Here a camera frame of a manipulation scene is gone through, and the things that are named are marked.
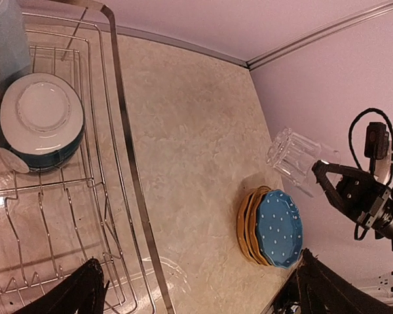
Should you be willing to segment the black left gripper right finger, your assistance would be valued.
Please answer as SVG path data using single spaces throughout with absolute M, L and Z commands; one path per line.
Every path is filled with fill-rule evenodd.
M 393 313 L 358 290 L 305 249 L 296 269 L 301 313 Z

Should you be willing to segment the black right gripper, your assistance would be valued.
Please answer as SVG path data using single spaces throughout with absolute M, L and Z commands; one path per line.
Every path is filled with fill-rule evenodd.
M 328 202 L 349 220 L 355 230 L 393 230 L 391 190 L 359 168 L 318 160 L 312 167 Z M 334 176 L 341 175 L 333 186 Z

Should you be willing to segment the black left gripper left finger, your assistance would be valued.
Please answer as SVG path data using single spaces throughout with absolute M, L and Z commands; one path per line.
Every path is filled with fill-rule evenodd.
M 20 313 L 103 313 L 109 282 L 95 258 L 89 259 L 48 293 L 19 309 Z

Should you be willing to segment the clear glass cup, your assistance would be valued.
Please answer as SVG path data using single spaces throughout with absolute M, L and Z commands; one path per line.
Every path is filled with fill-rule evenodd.
M 267 164 L 312 198 L 324 193 L 312 171 L 313 165 L 319 160 L 338 164 L 339 151 L 290 128 L 284 128 L 276 134 L 267 152 Z

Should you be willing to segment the blue plate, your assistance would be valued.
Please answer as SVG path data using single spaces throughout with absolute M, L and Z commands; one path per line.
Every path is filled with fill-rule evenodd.
M 303 249 L 303 223 L 291 196 L 272 190 L 257 207 L 255 236 L 259 250 L 273 266 L 289 269 Z

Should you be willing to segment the yellow polka dot plate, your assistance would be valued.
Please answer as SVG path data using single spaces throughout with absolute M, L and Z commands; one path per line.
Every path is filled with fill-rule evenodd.
M 250 190 L 243 198 L 236 216 L 236 235 L 240 250 L 242 254 L 250 261 L 255 262 L 259 265 L 268 266 L 268 262 L 264 258 L 259 258 L 256 253 L 252 251 L 252 246 L 246 241 L 246 213 L 247 210 L 254 208 L 254 199 L 256 199 L 260 193 L 264 191 L 269 191 L 267 186 L 259 186 Z

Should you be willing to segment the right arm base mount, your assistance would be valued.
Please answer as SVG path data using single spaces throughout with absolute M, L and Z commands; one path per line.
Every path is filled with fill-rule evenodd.
M 393 307 L 393 270 L 371 278 L 360 279 L 354 283 L 354 286 L 378 301 Z

